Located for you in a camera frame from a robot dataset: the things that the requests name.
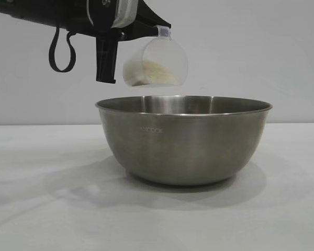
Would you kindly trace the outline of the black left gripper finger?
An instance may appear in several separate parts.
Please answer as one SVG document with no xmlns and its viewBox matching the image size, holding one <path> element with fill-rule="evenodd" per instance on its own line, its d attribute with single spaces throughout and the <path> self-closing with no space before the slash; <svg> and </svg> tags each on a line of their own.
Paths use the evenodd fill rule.
<svg viewBox="0 0 314 251">
<path fill-rule="evenodd" d="M 157 15 L 144 0 L 138 0 L 136 20 L 149 26 L 165 26 L 171 28 L 171 24 Z"/>
</svg>

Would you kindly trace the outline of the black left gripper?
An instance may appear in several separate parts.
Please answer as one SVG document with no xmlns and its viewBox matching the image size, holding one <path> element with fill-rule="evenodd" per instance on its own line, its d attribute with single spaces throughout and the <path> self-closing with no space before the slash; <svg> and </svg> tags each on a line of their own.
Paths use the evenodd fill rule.
<svg viewBox="0 0 314 251">
<path fill-rule="evenodd" d="M 115 23 L 117 1 L 0 1 L 0 13 L 14 18 L 53 26 L 55 34 L 50 44 L 48 59 L 51 68 L 59 73 L 71 71 L 76 62 L 76 52 L 71 37 L 76 34 L 94 37 L 96 40 L 96 81 L 114 84 L 116 57 L 119 41 L 131 41 L 144 37 L 157 37 L 157 27 L 128 26 L 121 29 Z M 60 29 L 65 29 L 70 60 L 64 69 L 55 61 Z"/>
</svg>

